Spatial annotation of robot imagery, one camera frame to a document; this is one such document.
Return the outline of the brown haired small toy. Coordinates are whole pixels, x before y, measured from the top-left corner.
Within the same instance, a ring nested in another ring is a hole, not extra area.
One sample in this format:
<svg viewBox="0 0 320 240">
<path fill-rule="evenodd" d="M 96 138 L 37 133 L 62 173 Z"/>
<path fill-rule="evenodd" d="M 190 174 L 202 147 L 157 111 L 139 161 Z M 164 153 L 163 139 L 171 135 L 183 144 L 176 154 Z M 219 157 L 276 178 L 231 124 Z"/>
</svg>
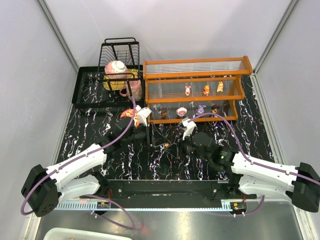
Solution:
<svg viewBox="0 0 320 240">
<path fill-rule="evenodd" d="M 160 116 L 161 116 L 161 119 L 162 119 L 162 120 L 165 120 L 166 117 L 167 117 L 167 111 L 166 111 L 166 110 L 162 110 L 162 111 L 160 112 Z"/>
</svg>

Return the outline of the pink piglet toy figure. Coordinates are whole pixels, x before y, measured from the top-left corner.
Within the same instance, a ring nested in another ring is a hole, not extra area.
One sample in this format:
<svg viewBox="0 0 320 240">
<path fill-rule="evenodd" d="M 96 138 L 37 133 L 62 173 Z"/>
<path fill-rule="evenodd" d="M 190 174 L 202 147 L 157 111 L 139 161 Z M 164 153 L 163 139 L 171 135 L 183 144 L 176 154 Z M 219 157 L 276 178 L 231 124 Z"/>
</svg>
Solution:
<svg viewBox="0 0 320 240">
<path fill-rule="evenodd" d="M 191 86 L 185 86 L 185 95 L 189 96 L 191 92 Z"/>
</svg>

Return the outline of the yellow bear toy figure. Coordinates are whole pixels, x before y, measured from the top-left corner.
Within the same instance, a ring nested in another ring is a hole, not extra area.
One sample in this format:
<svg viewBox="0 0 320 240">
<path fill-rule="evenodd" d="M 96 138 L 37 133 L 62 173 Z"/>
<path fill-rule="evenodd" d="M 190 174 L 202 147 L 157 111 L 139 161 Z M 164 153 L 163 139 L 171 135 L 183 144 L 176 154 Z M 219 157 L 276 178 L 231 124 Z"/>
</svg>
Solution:
<svg viewBox="0 0 320 240">
<path fill-rule="evenodd" d="M 203 94 L 205 96 L 209 96 L 210 94 L 210 86 L 209 85 L 205 85 L 204 88 L 203 88 Z"/>
</svg>

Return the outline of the brown rabbit toy figure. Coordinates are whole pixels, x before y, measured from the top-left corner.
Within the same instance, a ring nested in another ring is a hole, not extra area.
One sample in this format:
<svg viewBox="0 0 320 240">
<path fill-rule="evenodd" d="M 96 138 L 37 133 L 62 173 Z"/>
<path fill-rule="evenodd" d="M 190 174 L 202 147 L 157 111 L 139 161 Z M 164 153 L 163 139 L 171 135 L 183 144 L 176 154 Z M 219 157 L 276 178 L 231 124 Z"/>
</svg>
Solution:
<svg viewBox="0 0 320 240">
<path fill-rule="evenodd" d="M 224 83 L 222 81 L 219 81 L 217 89 L 216 89 L 216 92 L 217 93 L 222 93 L 223 91 L 224 91 Z"/>
</svg>

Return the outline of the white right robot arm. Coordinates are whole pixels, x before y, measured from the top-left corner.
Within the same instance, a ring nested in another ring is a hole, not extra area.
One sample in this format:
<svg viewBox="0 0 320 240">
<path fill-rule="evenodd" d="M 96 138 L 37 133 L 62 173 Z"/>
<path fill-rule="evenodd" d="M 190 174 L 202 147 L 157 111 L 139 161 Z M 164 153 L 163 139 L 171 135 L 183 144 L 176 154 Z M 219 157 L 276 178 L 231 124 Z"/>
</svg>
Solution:
<svg viewBox="0 0 320 240">
<path fill-rule="evenodd" d="M 306 212 L 320 209 L 320 176 L 308 163 L 299 166 L 269 162 L 241 150 L 216 144 L 205 132 L 176 136 L 176 156 L 190 156 L 208 162 L 216 172 L 226 174 L 230 188 L 244 195 L 262 195 L 290 201 Z"/>
</svg>

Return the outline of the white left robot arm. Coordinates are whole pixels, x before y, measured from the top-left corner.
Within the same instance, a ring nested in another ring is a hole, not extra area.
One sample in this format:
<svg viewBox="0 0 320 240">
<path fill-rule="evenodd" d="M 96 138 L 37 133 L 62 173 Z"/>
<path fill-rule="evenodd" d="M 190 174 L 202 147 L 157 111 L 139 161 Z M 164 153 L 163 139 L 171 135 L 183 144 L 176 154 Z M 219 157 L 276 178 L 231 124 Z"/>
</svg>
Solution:
<svg viewBox="0 0 320 240">
<path fill-rule="evenodd" d="M 104 196 L 108 180 L 99 172 L 88 171 L 105 164 L 116 151 L 132 143 L 150 143 L 151 127 L 135 126 L 133 118 L 123 117 L 95 143 L 63 162 L 34 166 L 21 189 L 24 201 L 20 212 L 43 217 L 58 204 L 86 195 Z"/>
</svg>

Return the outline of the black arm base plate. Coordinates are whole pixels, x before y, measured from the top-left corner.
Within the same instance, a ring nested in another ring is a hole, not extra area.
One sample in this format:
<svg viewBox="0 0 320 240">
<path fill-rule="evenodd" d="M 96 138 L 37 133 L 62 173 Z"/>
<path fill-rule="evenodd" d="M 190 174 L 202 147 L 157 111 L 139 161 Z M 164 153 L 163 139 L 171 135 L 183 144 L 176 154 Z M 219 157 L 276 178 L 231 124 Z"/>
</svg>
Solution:
<svg viewBox="0 0 320 240">
<path fill-rule="evenodd" d="M 112 200 L 132 196 L 200 195 L 209 199 L 255 199 L 245 195 L 227 181 L 219 180 L 105 180 L 95 196 Z"/>
</svg>

